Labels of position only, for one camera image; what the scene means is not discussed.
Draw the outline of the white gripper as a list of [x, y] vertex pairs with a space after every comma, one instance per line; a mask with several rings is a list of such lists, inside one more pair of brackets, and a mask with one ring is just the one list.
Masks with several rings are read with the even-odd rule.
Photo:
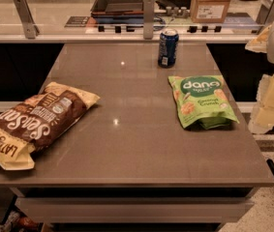
[[253, 134], [265, 134], [274, 127], [274, 74], [262, 76], [257, 101], [264, 106], [260, 103], [254, 105], [248, 128]]

